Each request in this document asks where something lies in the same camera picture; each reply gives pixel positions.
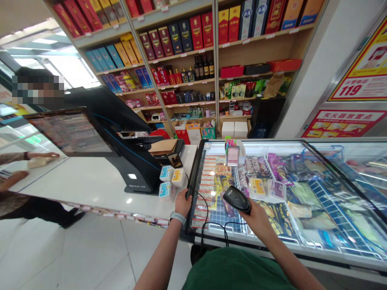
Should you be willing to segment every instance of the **hand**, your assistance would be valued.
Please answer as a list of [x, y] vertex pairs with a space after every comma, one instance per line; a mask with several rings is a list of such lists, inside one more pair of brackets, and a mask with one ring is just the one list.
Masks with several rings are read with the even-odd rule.
[[187, 191], [187, 188], [180, 191], [175, 202], [175, 212], [181, 214], [185, 218], [187, 217], [192, 203], [192, 195], [189, 196], [188, 200], [185, 200], [185, 193]]
[[277, 234], [270, 224], [266, 211], [251, 198], [249, 198], [249, 200], [251, 203], [251, 213], [248, 215], [246, 213], [239, 212], [241, 217], [247, 222], [251, 230], [264, 244], [273, 238], [277, 238]]

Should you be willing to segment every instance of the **monitor screen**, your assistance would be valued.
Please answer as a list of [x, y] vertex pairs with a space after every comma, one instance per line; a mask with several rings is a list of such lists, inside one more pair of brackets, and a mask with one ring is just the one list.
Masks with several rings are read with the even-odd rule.
[[85, 108], [43, 112], [25, 118], [69, 157], [115, 154]]

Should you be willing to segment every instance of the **liquor bottle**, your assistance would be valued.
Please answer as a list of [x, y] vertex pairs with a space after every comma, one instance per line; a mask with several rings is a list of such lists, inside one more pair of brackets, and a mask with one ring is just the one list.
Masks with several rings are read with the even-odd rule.
[[214, 62], [212, 61], [212, 54], [210, 54], [210, 78], [213, 79], [215, 77], [215, 72], [214, 72]]
[[187, 72], [185, 71], [185, 68], [183, 68], [183, 71], [181, 72], [181, 77], [183, 79], [183, 83], [188, 83], [188, 75], [187, 75]]
[[209, 79], [210, 78], [210, 69], [208, 67], [208, 62], [207, 62], [207, 56], [206, 55], [204, 55], [203, 69], [204, 69], [204, 78], [205, 79]]
[[198, 59], [199, 59], [199, 75], [200, 75], [200, 79], [201, 80], [204, 80], [204, 69], [203, 69], [203, 60], [200, 56], [198, 56]]
[[171, 70], [169, 71], [169, 82], [171, 83], [171, 85], [175, 85], [176, 84], [176, 79], [175, 79], [175, 76], [172, 74]]
[[196, 80], [200, 80], [200, 73], [199, 73], [199, 65], [198, 65], [198, 62], [199, 60], [197, 59], [198, 57], [195, 56], [195, 79]]
[[192, 67], [189, 67], [188, 71], [188, 81], [193, 82], [195, 81], [195, 72], [192, 70]]
[[177, 69], [176, 69], [175, 78], [176, 78], [176, 83], [178, 83], [178, 84], [183, 83], [183, 79], [181, 78], [181, 74], [177, 71]]

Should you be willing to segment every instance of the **price tag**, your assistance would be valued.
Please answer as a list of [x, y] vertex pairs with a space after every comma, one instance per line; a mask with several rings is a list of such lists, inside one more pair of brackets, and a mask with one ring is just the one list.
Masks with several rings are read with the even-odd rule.
[[289, 34], [297, 33], [297, 32], [299, 32], [299, 31], [300, 31], [300, 28], [297, 27], [297, 28], [295, 28], [295, 29], [289, 30]]

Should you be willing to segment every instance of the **smartwatch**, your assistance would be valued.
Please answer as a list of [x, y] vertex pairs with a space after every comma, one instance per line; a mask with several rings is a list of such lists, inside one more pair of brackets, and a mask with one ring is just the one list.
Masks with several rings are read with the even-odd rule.
[[179, 213], [175, 213], [174, 211], [171, 213], [171, 215], [169, 216], [169, 222], [171, 222], [171, 219], [177, 219], [178, 221], [180, 221], [182, 224], [185, 223], [185, 217], [183, 217], [183, 215], [179, 214]]

